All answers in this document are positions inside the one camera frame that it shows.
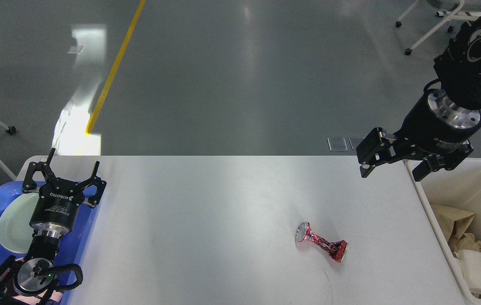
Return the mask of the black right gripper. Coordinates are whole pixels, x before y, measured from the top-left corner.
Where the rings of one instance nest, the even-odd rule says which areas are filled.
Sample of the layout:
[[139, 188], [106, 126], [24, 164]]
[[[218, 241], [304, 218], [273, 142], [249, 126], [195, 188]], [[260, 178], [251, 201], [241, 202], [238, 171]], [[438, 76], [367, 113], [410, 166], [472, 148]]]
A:
[[440, 169], [452, 171], [472, 153], [468, 139], [480, 128], [480, 110], [461, 108], [443, 89], [429, 89], [407, 114], [397, 136], [376, 127], [357, 145], [361, 177], [402, 160], [420, 161], [412, 170], [415, 182]]

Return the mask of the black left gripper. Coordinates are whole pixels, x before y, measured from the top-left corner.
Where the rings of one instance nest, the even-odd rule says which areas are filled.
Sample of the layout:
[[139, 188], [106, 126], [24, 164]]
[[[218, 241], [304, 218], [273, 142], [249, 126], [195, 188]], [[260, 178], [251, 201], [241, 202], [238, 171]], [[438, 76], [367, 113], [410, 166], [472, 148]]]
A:
[[[30, 227], [34, 230], [60, 227], [59, 234], [67, 234], [74, 228], [80, 205], [93, 209], [100, 204], [107, 182], [98, 176], [100, 162], [95, 162], [90, 177], [82, 182], [59, 180], [50, 167], [55, 152], [56, 149], [51, 149], [46, 161], [29, 163], [22, 193], [39, 193]], [[45, 184], [41, 187], [33, 178], [36, 172], [44, 178]]]

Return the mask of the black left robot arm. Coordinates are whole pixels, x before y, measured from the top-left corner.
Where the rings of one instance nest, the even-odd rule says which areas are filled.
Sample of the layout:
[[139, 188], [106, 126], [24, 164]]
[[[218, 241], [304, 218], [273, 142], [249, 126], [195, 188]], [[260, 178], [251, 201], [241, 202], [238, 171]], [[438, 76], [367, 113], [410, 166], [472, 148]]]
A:
[[29, 219], [32, 239], [24, 257], [9, 255], [0, 264], [0, 305], [34, 305], [53, 302], [54, 293], [80, 286], [83, 271], [76, 263], [57, 264], [62, 240], [75, 228], [80, 207], [95, 208], [101, 201], [106, 181], [98, 175], [96, 161], [90, 176], [72, 181], [55, 175], [50, 164], [51, 149], [44, 161], [30, 162], [22, 182], [23, 194], [37, 195]]

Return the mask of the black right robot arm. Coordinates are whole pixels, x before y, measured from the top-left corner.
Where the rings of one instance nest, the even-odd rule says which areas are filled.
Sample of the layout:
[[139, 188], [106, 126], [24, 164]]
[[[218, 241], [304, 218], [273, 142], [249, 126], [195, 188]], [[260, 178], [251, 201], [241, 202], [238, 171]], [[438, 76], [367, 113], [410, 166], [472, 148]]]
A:
[[357, 146], [360, 174], [378, 166], [417, 160], [416, 182], [440, 169], [454, 170], [471, 154], [469, 138], [481, 128], [481, 16], [461, 26], [434, 59], [437, 78], [405, 116], [401, 128], [374, 128]]

